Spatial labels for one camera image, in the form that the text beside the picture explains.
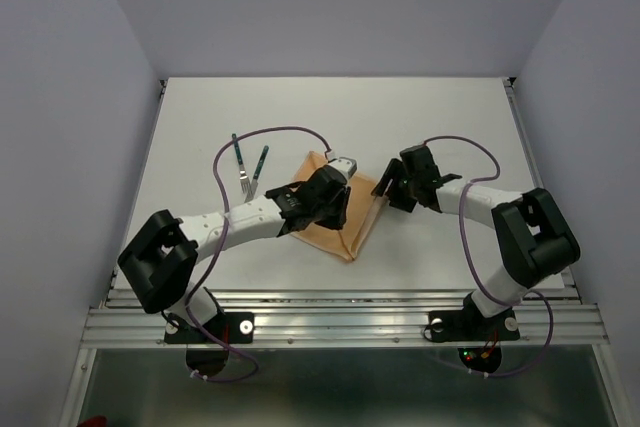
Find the glass panel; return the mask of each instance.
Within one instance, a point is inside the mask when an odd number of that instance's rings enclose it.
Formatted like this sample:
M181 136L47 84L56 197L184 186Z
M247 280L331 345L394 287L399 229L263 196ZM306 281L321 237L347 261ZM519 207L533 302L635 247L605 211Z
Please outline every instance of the glass panel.
M503 350L501 370L537 348ZM554 347L531 371L484 380L430 359L454 349L258 352L250 380L189 378L181 350L98 353L82 419L110 427L613 426L590 347Z

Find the folded cloth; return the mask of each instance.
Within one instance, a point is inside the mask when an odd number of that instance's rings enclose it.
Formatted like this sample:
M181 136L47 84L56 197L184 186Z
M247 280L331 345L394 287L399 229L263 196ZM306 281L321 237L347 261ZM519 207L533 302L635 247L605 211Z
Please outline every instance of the folded cloth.
M316 169L326 163L324 155L309 152L293 181L308 180ZM351 194L347 205L347 222L342 230L329 230L311 224L302 232L295 232L291 235L320 250L338 255L347 262L353 262L385 203L382 198L371 195L376 183L373 179L360 173L356 173L351 178L349 181Z

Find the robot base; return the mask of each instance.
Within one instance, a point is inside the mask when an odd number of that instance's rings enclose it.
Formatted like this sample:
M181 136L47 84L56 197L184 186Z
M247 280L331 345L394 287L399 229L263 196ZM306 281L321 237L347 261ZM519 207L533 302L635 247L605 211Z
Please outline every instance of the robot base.
M169 314L169 319L177 324L175 328L167 324L164 334L166 344L211 344L202 332L191 327L177 315ZM224 312L219 313L209 322L204 324L207 332L227 344L251 344L253 343L253 331L255 316L253 312Z
M465 310L434 310L429 312L429 325L422 335L429 342L485 342L497 332L501 342L520 339L513 309L507 309L490 319L468 321Z

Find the metal frame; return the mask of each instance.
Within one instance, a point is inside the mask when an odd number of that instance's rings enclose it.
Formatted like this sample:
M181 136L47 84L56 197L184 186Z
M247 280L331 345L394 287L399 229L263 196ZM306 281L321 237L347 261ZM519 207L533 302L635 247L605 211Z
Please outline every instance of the metal frame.
M611 345L601 344L593 346L593 353L598 363L598 370L602 376L602 383L611 404L611 410L618 427L637 426L636 418L624 390L620 373L613 358Z
M425 292L221 292L227 311L255 314L253 343L245 349L442 347L422 330L431 310L456 309L463 295ZM575 300L553 300L554 345L603 344L607 335L598 308ZM516 307L522 339L514 345L541 345L548 313L536 300ZM165 322L140 309L96 309L89 313L81 347L184 348L165 345ZM449 343L468 346L469 343Z
M507 79L503 79L503 85L531 176L536 186L542 186L513 87ZM591 345L616 422L622 427L635 425L598 307L581 302L568 269L562 278L564 289L543 291L554 309L552 343ZM226 310L255 313L254 342L243 348L304 349L442 347L443 344L432 344L422 337L422 328L428 322L427 312L459 308L467 294L466 290L403 290L223 291L215 295ZM542 345L549 322L544 305L527 299L515 311L522 339L510 345ZM101 308L92 309L87 317L59 426L75 427L78 421L97 349L184 348L165 344L164 333L164 320L144 314L130 289L112 288Z
M75 427L78 424L80 413L82 412L82 404L89 388L89 380L91 380L91 371L96 359L97 351L95 349L80 348L76 364L73 367L73 375L67 397L62 407L62 415L60 416L59 427Z

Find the cable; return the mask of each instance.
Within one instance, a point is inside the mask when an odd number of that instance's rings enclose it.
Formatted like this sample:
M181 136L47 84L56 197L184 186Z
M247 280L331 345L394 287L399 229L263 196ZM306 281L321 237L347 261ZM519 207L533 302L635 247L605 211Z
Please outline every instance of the cable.
M482 357L483 359L488 358L491 353L496 350L496 346L498 345L498 331L495 330L493 332L493 345L491 346L491 348L487 351L487 346L491 343L491 339L489 339L487 341L486 344L484 344L484 347L482 348L482 353L480 354L480 357Z
M471 189L471 187L473 187L474 184L476 184L477 182L486 182L486 181L490 181L490 180L496 180L498 177L500 177L500 173L501 173L501 169L500 169L500 163L498 162L498 159L496 159L495 155L493 155L489 149L487 149L486 147L484 147L483 145L481 145L480 143L476 142L475 140L471 140L467 137L462 137L459 135L438 135L436 137L431 137L427 140L424 141L423 145L427 145L429 142L433 142L435 140L459 140L462 142L466 142L467 144L471 144L474 147L477 147L478 149L480 149L482 152L484 152L493 162L493 165L496 168L496 172L495 174L491 175L491 176L487 176L487 177L476 177L474 179L471 179L469 182L467 182L467 184L464 186L464 188L462 189L462 193L460 194L460 203L458 205L458 226L460 227L460 240L462 241L462 249L464 250L464 256L467 259L467 265L469 266L469 271L471 272L471 276L473 277L473 280L475 281L476 285L478 286L478 289L492 302L495 302L498 305L502 305L504 307L513 307L513 305L507 303L507 302L503 302L500 299L497 299L496 297L494 297L491 292L489 292L487 290L487 288L482 284L482 281L480 280L480 276L478 275L478 271L476 270L475 265L473 264L473 259L471 258L471 249L469 248L469 241L467 239L467 232L464 226L464 209L465 209L465 204L466 204L466 200L467 200L467 193L469 192L469 190ZM483 376L488 376L488 377L512 377L514 375L518 375L521 374L522 372L529 370L531 367L539 364L543 357L546 355L547 350L549 348L549 345L551 344L551 339L553 338L553 328L554 328L554 318L553 318L553 310L551 309L551 304L549 303L549 301L547 300L547 298L542 294L542 292L538 291L538 290L530 290L529 292L527 292L527 294L535 294L538 297L540 297L540 299L542 299L542 302L544 302L545 307L547 308L547 312L549 313L549 332L547 334L547 338L545 340L544 345L542 346L542 349L540 349L540 352L538 353L538 355L528 364L525 364L522 367L519 367L517 369L514 369L512 371L509 372L503 372L503 373L493 373L493 374L485 374L482 372L477 372L477 371L472 371L471 369L469 369L469 373L476 373L476 374L480 374ZM440 363L445 363L447 365L450 365L452 367L460 367L458 365L454 365L454 364L450 364L446 361L442 361L440 359L436 359L438 360Z
M253 137L255 135L266 134L266 133L269 133L269 132L282 132L282 131L306 132L308 134L313 135L314 137L317 137L324 144L327 152L329 152L331 150L331 147L329 146L329 143L327 142L327 140L323 136L321 136L320 134L318 134L317 132L315 132L315 131L313 131L311 129L307 129L306 127L297 127L297 126L270 127L270 128L267 128L267 129L254 130L253 132L249 132L247 134L239 135L236 138L236 140L239 142L241 140L247 139L249 137ZM225 214L228 213L229 210L230 210L229 197L227 196L227 191L226 191L226 189L224 187L224 184L222 183L222 179L220 178L220 174L218 172L218 163L220 162L220 158L222 157L222 154L229 147L231 147L232 145L233 145L233 140L230 140L229 142L224 144L222 146L222 148L216 154L215 158L213 159L213 177L216 179L216 183L218 184L218 188L220 189L220 196L222 197L222 204L224 206ZM243 374L243 375L240 375L238 377L231 378L231 379L209 378L209 377L207 377L205 375L201 375L196 370L191 371L191 375L193 377L199 378L199 379L207 381L207 382L213 382L213 383L238 382L240 380L244 380L244 379L247 379L247 378L251 377L252 375L256 374L258 372L258 370L260 370L260 365L258 364L258 360L254 356L252 356L251 354L248 354L247 352L244 352L244 351L242 351L240 349L237 349L237 348L227 344L226 342L223 342L222 340L218 339L213 334L211 334L209 331L207 331L207 329L205 329L203 327L203 325L198 321L198 319L196 319L196 317L193 315L193 312L191 311L191 307L190 307L191 299L193 298L194 294L196 293L196 291L200 287L202 287L204 282L207 280L207 278L209 277L209 275L213 271L213 268L215 267L216 262L218 261L218 258L220 257L220 253L222 252L222 249L224 247L224 243L225 243L225 241L227 239L227 233L229 232L229 219L227 219L226 215L223 216L223 218L224 218L224 225L222 227L222 232L220 233L220 242L218 242L218 245L216 246L216 249L213 252L213 256L211 257L211 261L209 262L209 266L205 270L204 274L202 274L202 277L200 277L200 280L198 280L198 282L196 282L194 287L187 294L187 297L185 299L185 310L187 312L187 315L191 319L191 322L193 322L193 325L207 339L209 339L211 342L213 342L215 344L218 344L224 350L227 350L227 351L229 351L231 353L236 354L239 357L242 357L242 358L250 361L253 364L253 369L247 374Z
M160 315L162 316L162 318L165 320L165 322L167 322L167 324L172 325L173 327L175 327L176 329L179 329L180 326L178 325L178 323L175 320L171 320L167 314L164 313L164 310L160 311Z
M498 343L498 331L494 330L493 334L491 335L491 337L489 337L489 340L487 340L484 343L484 346L482 347L482 351L486 351L487 347L489 347L489 344L491 343L491 341L493 341L493 346L495 347L495 345Z

